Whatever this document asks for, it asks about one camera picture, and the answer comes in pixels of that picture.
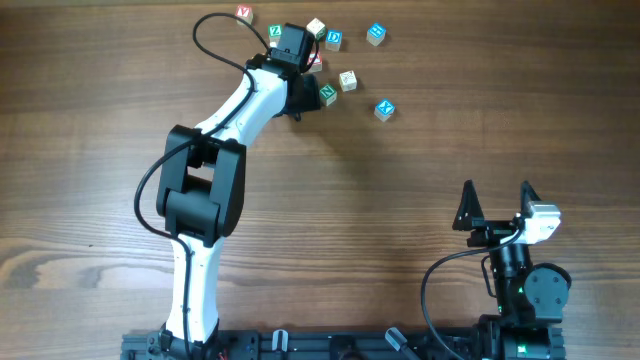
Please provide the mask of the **green N letter block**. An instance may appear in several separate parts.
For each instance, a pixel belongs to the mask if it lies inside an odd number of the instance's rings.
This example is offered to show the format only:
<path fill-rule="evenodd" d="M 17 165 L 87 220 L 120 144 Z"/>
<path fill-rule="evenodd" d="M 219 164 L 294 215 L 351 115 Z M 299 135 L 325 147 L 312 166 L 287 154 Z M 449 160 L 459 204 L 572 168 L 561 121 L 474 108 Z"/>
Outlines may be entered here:
<path fill-rule="evenodd" d="M 321 103 L 324 106 L 329 106 L 337 100 L 337 91 L 330 84 L 326 84 L 319 89 L 319 96 Z"/>

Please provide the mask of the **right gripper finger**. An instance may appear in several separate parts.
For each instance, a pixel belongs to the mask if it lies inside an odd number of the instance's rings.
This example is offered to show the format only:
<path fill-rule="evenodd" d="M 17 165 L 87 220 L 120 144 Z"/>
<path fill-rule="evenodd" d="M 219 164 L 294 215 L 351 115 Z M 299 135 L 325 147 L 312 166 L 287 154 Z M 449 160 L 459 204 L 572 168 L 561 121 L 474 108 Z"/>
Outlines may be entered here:
<path fill-rule="evenodd" d="M 533 187 L 528 181 L 523 181 L 520 187 L 521 214 L 532 216 L 535 206 L 541 201 Z"/>
<path fill-rule="evenodd" d="M 484 227 L 484 214 L 472 180 L 464 182 L 460 205 L 452 229 L 472 231 Z"/>

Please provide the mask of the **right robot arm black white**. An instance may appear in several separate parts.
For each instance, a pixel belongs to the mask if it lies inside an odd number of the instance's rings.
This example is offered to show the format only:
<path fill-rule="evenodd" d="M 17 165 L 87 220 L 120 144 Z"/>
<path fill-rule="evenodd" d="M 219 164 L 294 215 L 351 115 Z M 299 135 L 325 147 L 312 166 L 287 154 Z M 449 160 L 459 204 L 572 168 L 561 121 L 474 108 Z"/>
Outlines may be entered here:
<path fill-rule="evenodd" d="M 483 315 L 465 352 L 471 359 L 560 360 L 567 357 L 563 308 L 572 279 L 552 263 L 534 264 L 530 247 L 548 240 L 561 223 L 556 204 L 540 199 L 528 182 L 520 190 L 521 209 L 511 220 L 484 217 L 472 181 L 463 185 L 452 228 L 469 231 L 467 246 L 488 248 L 483 277 L 498 305 L 497 315 Z"/>

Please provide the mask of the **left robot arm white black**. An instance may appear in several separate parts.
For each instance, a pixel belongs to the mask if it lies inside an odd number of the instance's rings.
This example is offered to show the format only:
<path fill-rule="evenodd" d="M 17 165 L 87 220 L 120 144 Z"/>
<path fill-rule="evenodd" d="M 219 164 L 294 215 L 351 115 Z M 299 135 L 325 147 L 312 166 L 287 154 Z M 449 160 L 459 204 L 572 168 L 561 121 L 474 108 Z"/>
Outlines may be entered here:
<path fill-rule="evenodd" d="M 176 126 L 167 137 L 165 149 L 177 153 L 162 167 L 156 208 L 177 238 L 173 303 L 162 331 L 173 355 L 184 344 L 201 358 L 215 341 L 220 258 L 244 205 L 247 149 L 272 118 L 319 109 L 308 67 L 304 59 L 258 54 L 213 115 L 194 128 Z"/>

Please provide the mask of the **blue X letter block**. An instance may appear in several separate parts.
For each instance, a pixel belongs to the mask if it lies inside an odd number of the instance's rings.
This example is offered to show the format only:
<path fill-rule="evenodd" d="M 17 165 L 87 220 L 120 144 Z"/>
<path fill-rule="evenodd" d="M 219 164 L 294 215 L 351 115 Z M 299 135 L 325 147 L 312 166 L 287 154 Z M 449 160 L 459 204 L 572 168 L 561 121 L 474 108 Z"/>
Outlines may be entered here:
<path fill-rule="evenodd" d="M 375 106 L 374 115 L 382 122 L 386 122 L 394 111 L 395 105 L 388 99 L 383 99 Z"/>

